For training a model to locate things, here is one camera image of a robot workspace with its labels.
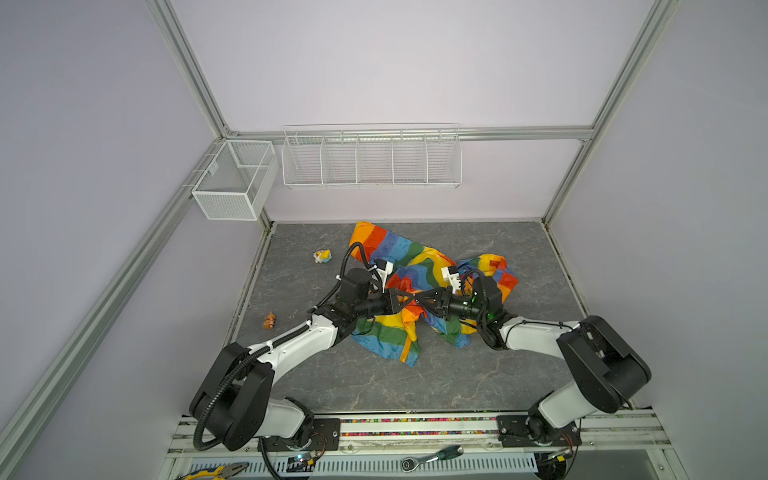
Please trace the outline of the rainbow striped jacket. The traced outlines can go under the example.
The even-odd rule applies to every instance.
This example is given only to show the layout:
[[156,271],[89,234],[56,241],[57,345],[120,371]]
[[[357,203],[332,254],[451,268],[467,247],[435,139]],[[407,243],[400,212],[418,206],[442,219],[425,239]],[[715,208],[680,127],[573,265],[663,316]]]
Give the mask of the rainbow striped jacket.
[[[457,290],[443,277],[443,270],[455,267],[459,277],[465,281],[465,292],[470,293],[472,283],[479,274],[494,280],[506,300],[519,283],[505,257],[495,254],[481,254],[476,257],[454,261],[442,252],[392,233],[369,222],[356,224],[349,243],[359,242],[364,254],[354,252],[352,256],[369,262],[383,260],[392,264],[385,286],[408,293],[420,293],[438,287],[446,287],[453,293]],[[360,320],[352,338],[362,347],[386,358],[395,359],[414,366],[420,355],[416,324],[419,320],[429,325],[447,343],[466,347],[471,343],[470,335],[476,332],[476,322],[458,319],[455,316],[441,317],[411,302],[401,312]]]

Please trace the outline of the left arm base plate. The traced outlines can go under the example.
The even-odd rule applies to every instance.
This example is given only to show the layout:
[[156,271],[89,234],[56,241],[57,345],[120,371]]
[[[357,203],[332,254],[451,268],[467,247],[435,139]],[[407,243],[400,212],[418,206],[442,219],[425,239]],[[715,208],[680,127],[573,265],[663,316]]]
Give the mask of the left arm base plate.
[[341,440],[341,419],[315,417],[310,426],[302,427],[292,438],[266,437],[267,452],[337,451]]

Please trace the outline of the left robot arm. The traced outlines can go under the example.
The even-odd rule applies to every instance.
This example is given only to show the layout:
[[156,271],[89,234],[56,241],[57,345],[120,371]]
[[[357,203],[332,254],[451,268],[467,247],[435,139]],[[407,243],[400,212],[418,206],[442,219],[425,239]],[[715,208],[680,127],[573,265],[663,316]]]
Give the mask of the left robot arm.
[[349,337],[359,321],[398,313],[412,298],[387,288],[391,262],[361,261],[360,268],[341,267],[334,287],[299,326],[259,344],[233,342],[220,351],[190,403],[195,450],[222,445],[236,451],[262,437],[280,438],[292,447],[310,445],[313,412],[293,398],[273,397],[274,384]]

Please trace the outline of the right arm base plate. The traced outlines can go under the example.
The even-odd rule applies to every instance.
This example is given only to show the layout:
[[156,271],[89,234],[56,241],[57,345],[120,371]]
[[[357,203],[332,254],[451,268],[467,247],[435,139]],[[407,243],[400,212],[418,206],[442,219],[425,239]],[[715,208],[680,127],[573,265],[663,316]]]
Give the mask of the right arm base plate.
[[505,448],[577,447],[582,444],[575,422],[556,428],[537,416],[507,414],[496,417],[498,440]]

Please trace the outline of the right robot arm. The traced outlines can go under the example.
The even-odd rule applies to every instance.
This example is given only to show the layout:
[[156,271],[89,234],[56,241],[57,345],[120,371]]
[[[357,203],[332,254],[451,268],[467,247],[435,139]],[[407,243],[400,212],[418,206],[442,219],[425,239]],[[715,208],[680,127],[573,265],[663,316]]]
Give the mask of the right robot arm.
[[652,379],[647,363],[605,320],[590,315],[578,322],[532,320],[505,309],[500,288],[490,277],[473,281],[471,292],[448,287],[416,293],[426,311],[466,320],[493,350],[540,353],[565,362],[571,381],[542,397],[504,436],[548,446],[576,430],[593,413],[621,409]]

